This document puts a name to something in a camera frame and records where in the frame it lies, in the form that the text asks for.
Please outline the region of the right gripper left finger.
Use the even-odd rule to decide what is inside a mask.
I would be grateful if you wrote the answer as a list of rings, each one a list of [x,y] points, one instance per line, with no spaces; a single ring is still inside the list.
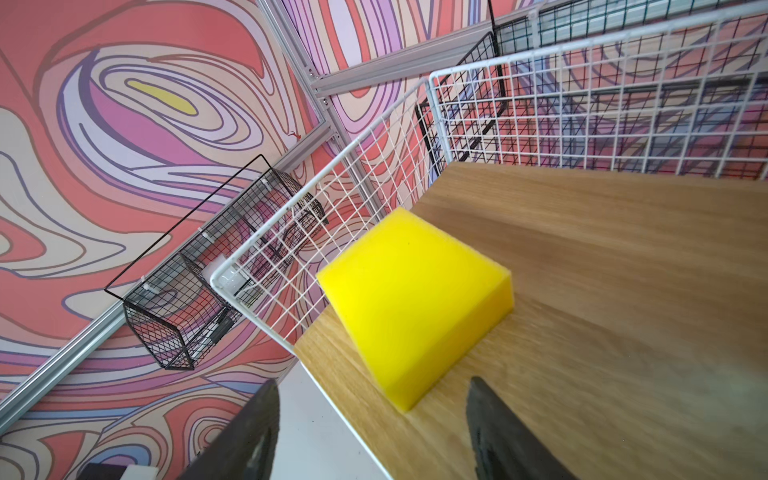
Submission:
[[[280,397],[271,379],[179,479],[269,479],[279,437]]]

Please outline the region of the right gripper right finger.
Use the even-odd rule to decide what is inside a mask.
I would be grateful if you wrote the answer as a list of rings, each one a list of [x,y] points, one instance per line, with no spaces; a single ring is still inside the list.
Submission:
[[[470,380],[466,418],[479,479],[575,477],[478,376]]]

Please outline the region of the yellow sponge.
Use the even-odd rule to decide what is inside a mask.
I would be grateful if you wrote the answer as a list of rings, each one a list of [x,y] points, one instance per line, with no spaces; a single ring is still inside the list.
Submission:
[[[402,413],[515,305],[509,269],[404,208],[317,280],[376,385]]]

